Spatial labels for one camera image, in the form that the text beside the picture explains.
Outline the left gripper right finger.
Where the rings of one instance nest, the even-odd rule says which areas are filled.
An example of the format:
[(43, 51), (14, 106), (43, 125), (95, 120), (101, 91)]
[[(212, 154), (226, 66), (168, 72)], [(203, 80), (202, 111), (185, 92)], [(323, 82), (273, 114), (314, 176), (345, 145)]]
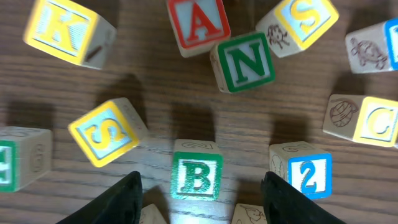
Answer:
[(261, 191), (268, 224), (346, 224), (274, 172), (265, 174)]

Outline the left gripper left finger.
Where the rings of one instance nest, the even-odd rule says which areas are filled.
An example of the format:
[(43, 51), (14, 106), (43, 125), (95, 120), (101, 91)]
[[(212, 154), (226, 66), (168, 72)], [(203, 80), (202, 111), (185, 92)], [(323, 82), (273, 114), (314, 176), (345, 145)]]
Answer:
[(138, 224), (142, 200), (141, 175), (133, 171), (57, 224)]

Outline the green B block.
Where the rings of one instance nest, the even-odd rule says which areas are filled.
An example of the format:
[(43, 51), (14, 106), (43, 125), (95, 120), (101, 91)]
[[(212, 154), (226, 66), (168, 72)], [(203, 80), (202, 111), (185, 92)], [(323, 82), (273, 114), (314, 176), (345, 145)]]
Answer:
[(180, 200), (218, 199), (223, 155), (214, 141), (176, 139), (170, 194)]

